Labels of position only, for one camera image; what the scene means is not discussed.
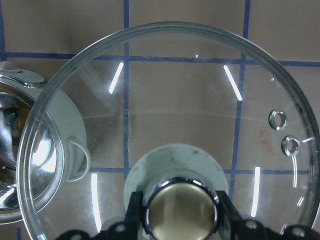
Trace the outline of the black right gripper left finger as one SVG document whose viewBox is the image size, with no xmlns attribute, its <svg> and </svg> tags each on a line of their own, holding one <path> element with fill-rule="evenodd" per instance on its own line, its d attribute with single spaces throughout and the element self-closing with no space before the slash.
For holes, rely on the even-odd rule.
<svg viewBox="0 0 320 240">
<path fill-rule="evenodd" d="M 140 240 L 142 233 L 143 192 L 135 191 L 130 195 L 124 220 L 111 224 L 95 236 L 82 230 L 69 230 L 61 234 L 59 240 Z"/>
</svg>

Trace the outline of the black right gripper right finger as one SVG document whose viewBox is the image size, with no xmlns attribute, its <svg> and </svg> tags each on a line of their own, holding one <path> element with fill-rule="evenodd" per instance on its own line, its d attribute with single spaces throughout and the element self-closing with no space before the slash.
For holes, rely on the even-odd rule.
<svg viewBox="0 0 320 240">
<path fill-rule="evenodd" d="M 314 230 L 305 225 L 287 226 L 283 233 L 257 220 L 242 218 L 225 191 L 218 190 L 217 231 L 222 240 L 313 240 Z"/>
</svg>

